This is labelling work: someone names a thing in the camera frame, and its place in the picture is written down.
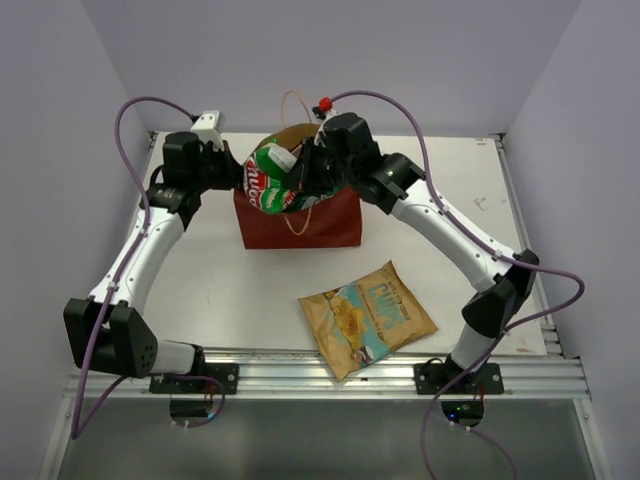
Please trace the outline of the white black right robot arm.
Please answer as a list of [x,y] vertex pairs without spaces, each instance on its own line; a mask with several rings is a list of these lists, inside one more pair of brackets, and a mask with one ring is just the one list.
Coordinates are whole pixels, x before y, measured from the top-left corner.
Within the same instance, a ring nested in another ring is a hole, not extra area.
[[530,296],[537,255],[504,246],[431,192],[426,172],[401,153],[382,153],[368,123],[353,112],[323,115],[284,185],[313,196],[349,187],[421,234],[463,273],[475,294],[462,309],[465,325],[445,362],[445,379],[461,393],[476,386],[488,350]]

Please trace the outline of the red brown paper bag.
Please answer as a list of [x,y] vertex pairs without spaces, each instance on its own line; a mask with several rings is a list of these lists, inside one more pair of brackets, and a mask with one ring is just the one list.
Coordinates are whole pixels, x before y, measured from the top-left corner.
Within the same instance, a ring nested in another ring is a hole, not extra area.
[[[303,97],[292,89],[281,100],[280,121],[282,128],[261,140],[249,156],[268,143],[276,143],[296,156],[303,141],[313,138],[319,127]],[[282,180],[269,177],[268,187],[283,187]],[[247,200],[242,177],[233,201],[244,247],[265,250],[360,246],[363,222],[356,193],[344,188],[332,196],[319,197],[322,200],[306,210],[266,214]]]

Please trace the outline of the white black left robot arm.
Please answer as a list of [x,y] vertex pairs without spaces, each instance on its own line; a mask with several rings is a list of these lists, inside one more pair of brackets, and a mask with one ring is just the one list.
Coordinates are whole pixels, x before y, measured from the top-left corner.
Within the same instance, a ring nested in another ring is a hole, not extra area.
[[208,379],[201,347],[159,339],[144,308],[159,270],[209,190],[238,186],[242,167],[215,129],[170,133],[163,162],[144,190],[134,226],[104,278],[86,298],[72,298],[63,319],[75,364],[83,372],[144,378],[172,374],[185,392]]

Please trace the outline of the light green Chuba chips bag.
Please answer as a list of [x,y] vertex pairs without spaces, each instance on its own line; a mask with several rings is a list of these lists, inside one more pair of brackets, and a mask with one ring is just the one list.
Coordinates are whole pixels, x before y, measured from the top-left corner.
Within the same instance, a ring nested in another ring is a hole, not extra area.
[[265,175],[282,180],[296,164],[297,157],[276,143],[268,143],[256,150],[254,160]]

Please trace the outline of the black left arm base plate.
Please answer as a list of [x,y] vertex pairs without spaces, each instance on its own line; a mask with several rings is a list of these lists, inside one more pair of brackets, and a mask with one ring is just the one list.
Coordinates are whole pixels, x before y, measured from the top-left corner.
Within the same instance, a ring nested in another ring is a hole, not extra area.
[[154,375],[149,392],[165,395],[234,395],[239,375],[237,363],[206,363],[200,373]]

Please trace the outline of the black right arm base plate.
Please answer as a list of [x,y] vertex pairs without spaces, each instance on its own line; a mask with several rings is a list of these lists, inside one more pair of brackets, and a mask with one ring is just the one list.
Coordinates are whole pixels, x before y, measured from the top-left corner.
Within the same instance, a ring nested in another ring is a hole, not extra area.
[[418,395],[501,395],[505,392],[502,372],[497,363],[484,363],[476,371],[462,374],[452,360],[432,358],[413,365]]

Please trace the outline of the red Chuba chips bag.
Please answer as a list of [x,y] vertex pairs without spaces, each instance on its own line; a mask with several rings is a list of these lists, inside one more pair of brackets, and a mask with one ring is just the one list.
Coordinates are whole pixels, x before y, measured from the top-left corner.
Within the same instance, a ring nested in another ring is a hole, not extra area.
[[262,208],[262,194],[269,186],[269,177],[260,169],[255,156],[248,157],[243,166],[243,188],[249,203]]

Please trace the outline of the dark green chips bag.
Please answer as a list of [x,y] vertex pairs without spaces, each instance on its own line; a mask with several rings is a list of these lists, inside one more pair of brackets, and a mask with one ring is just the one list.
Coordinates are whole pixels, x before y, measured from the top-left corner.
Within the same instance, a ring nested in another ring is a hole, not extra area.
[[262,190],[255,199],[255,207],[270,215],[306,210],[322,200],[303,192],[271,186]]

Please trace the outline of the tan kettle chips bag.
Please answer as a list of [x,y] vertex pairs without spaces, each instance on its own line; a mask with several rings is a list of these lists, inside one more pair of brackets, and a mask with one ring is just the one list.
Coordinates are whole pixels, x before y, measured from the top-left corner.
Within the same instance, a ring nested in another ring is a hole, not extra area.
[[355,281],[298,302],[338,382],[438,331],[391,261]]

